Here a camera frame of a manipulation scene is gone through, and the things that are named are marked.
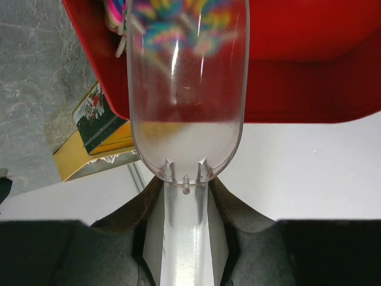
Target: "clear plastic tube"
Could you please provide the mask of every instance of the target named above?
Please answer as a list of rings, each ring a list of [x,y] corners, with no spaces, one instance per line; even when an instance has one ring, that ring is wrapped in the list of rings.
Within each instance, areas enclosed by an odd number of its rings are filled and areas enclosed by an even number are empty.
[[[166,182],[164,246],[171,248],[164,247],[163,264],[169,269],[168,285],[202,285],[207,182],[229,164],[243,128],[248,4],[129,2],[132,134],[142,161]]]

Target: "gray stone surface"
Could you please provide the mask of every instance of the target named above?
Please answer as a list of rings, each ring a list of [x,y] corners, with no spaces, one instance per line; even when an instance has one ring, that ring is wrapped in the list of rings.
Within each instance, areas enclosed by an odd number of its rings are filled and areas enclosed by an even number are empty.
[[[96,78],[60,0],[1,0],[0,43],[0,168],[16,195],[61,181],[52,153]]]

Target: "red plastic bin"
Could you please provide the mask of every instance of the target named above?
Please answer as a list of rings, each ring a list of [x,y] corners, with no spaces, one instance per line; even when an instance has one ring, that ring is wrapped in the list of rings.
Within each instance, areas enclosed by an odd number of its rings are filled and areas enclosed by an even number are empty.
[[[99,0],[63,0],[116,115],[126,56]],[[245,122],[337,123],[381,110],[381,0],[252,0]]]

